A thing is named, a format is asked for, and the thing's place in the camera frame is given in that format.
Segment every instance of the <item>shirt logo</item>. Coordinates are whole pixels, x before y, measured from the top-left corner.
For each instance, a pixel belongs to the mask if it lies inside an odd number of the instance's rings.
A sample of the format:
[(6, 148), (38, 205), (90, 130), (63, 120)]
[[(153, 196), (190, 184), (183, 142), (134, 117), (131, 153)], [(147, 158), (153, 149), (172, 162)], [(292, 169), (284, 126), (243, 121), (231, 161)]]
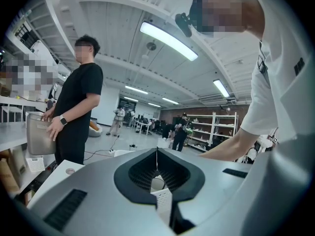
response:
[(299, 62), (294, 66), (295, 75), (297, 76), (302, 68), (304, 67), (305, 63), (302, 58), (300, 58)]

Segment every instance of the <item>brick wall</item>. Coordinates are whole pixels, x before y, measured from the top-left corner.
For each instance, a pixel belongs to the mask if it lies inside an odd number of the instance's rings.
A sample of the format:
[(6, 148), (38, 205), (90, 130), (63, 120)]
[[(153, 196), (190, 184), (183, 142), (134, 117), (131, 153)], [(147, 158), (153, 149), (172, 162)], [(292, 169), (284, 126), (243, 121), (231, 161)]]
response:
[[(228, 106), (231, 110), (229, 111), (230, 115), (233, 115), (235, 112), (238, 115), (238, 129), (240, 128), (240, 125), (242, 124), (242, 121), (248, 111), (249, 105), (234, 105), (234, 106)], [(160, 120), (166, 121), (166, 123), (172, 123), (173, 118), (177, 116), (181, 116), (183, 113), (186, 113), (187, 115), (211, 115), (213, 112), (215, 112), (217, 115), (226, 115), (226, 108), (223, 107), (224, 110), (221, 110), (220, 107), (202, 107), (202, 108), (186, 108), (186, 109), (173, 109), (173, 110), (161, 110), (160, 114)], [(205, 122), (205, 123), (212, 123), (211, 118), (198, 118), (199, 122)], [(231, 120), (228, 119), (221, 119), (220, 123), (232, 123)], [(210, 131), (211, 127), (204, 126), (204, 131)], [(219, 130), (223, 134), (226, 134), (227, 129), (221, 128)]]

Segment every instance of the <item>white ceiling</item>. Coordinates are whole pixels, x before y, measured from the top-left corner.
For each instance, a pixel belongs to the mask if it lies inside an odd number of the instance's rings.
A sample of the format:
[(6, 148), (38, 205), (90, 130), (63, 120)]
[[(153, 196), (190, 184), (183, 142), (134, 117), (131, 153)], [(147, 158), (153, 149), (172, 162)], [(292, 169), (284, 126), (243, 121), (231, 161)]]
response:
[[(191, 1), (30, 0), (25, 10), (32, 9), (28, 18), (31, 27), (71, 70), (78, 67), (73, 56), (75, 40), (85, 33), (95, 37), (101, 46), (95, 61), (103, 69), (104, 83), (120, 88), (124, 96), (164, 107), (172, 104), (162, 97), (180, 102), (181, 107), (202, 105), (200, 97), (221, 98), (213, 84), (213, 80), (220, 79), (239, 102), (250, 102), (258, 41), (248, 33), (214, 39), (194, 33), (192, 38), (186, 38), (174, 17), (177, 13), (188, 14)], [(169, 46), (141, 33), (139, 29), (144, 20), (152, 20), (152, 24), (192, 48), (199, 57), (189, 61)], [(156, 50), (147, 49), (149, 42), (156, 44)], [(127, 90), (125, 85), (149, 94)]]

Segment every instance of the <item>rectangular ceiling light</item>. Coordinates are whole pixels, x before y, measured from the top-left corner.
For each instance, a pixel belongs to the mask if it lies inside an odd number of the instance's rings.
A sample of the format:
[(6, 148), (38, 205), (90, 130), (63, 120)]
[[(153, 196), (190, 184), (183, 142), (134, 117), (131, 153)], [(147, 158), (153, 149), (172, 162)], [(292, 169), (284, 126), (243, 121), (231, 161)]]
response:
[(158, 107), (158, 108), (160, 108), (161, 106), (159, 106), (159, 105), (155, 105), (155, 104), (152, 104), (152, 103), (148, 103), (149, 105), (151, 105), (151, 106), (155, 106), (155, 107)]
[(135, 100), (135, 99), (132, 99), (132, 98), (128, 98), (128, 97), (124, 97), (124, 98), (127, 99), (127, 100), (133, 100), (135, 102), (138, 102), (138, 100)]
[(154, 25), (143, 22), (140, 31), (174, 48), (177, 52), (184, 55), (190, 61), (198, 58), (198, 55), (186, 45), (184, 45), (181, 41)]
[(173, 104), (176, 104), (176, 105), (178, 105), (179, 103), (178, 102), (176, 102), (176, 101), (172, 101), (172, 100), (169, 100), (169, 99), (166, 99), (166, 98), (162, 98), (163, 100), (166, 100), (166, 101), (168, 101), (168, 102), (171, 102), (171, 103), (173, 103)]
[(144, 94), (148, 94), (147, 92), (144, 92), (144, 91), (142, 91), (140, 89), (132, 88), (130, 86), (125, 86), (125, 88), (130, 89), (130, 90), (134, 90), (134, 91), (137, 91), (137, 92), (141, 92), (141, 93), (144, 93)]
[(225, 87), (223, 86), (221, 80), (214, 80), (213, 83), (217, 86), (217, 88), (220, 90), (220, 92), (223, 94), (225, 98), (230, 97)]

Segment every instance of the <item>hand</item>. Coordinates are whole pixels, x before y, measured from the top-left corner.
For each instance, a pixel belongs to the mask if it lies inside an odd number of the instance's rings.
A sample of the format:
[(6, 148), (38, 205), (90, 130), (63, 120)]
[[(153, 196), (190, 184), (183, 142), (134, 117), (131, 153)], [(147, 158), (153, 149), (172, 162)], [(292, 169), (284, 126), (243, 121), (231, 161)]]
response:
[(53, 118), (51, 124), (47, 128), (47, 132), (51, 131), (49, 138), (53, 138), (53, 141), (56, 140), (56, 137), (60, 131), (63, 129), (63, 124), (60, 121), (60, 116)]
[(48, 119), (51, 119), (53, 117), (53, 113), (54, 113), (54, 110), (51, 108), (50, 110), (47, 110), (40, 119), (44, 121), (48, 121)]

